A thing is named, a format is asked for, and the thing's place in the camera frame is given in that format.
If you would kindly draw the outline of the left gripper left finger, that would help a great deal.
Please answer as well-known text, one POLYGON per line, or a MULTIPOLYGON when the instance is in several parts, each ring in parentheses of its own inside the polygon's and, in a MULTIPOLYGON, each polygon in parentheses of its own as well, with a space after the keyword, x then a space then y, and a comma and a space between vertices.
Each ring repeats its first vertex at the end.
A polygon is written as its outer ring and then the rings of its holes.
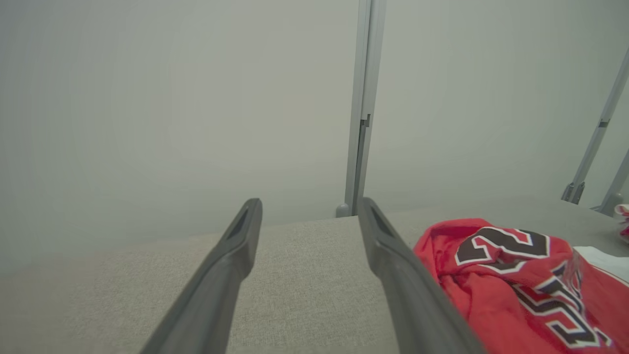
POLYGON ((143 354, 224 354, 238 292, 250 275, 263 206, 248 199, 142 348, 143 354))

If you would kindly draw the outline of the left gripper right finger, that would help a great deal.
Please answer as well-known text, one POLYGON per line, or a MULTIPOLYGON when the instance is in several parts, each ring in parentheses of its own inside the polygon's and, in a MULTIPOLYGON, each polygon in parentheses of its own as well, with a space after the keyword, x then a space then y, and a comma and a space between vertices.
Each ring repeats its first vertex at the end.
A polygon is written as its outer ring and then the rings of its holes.
POLYGON ((369 198, 357 205, 368 264, 379 278, 402 354, 483 354, 485 348, 420 259, 369 198))

